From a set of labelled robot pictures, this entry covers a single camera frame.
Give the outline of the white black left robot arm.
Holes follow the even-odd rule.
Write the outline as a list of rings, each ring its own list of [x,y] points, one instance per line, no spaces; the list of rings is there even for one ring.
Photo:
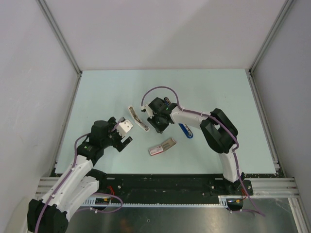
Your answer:
[[[77,138],[74,158],[67,170],[46,194],[29,202],[29,232],[66,232],[79,207],[92,194],[102,194],[107,190],[105,173],[94,169],[94,166],[106,148],[113,147],[121,152],[132,141],[131,137],[126,137],[132,127],[133,124],[123,117],[120,120],[111,117],[108,121],[95,121],[89,133]]]

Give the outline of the red white staple box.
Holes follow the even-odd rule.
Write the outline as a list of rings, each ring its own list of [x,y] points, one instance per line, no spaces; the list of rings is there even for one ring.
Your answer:
[[[161,145],[158,145],[156,147],[150,148],[148,151],[149,151],[150,156],[155,156],[155,155],[163,153],[164,149]]]

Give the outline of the blue and black stapler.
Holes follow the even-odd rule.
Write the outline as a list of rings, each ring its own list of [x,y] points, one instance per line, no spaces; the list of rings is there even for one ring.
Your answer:
[[[168,97],[164,98],[165,103],[169,106],[171,104],[171,101]],[[185,134],[185,136],[188,139],[193,138],[193,132],[190,130],[190,128],[186,124],[179,123],[179,127],[181,128],[182,132]]]

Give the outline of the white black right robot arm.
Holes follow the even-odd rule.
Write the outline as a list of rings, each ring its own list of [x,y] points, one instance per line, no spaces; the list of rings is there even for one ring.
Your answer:
[[[223,168],[224,189],[230,195],[237,194],[242,184],[238,174],[234,149],[237,149],[238,130],[221,109],[210,114],[181,108],[177,103],[167,104],[161,98],[141,106],[148,114],[148,122],[157,133],[163,133],[170,124],[186,124],[202,131],[209,147],[218,153]]]

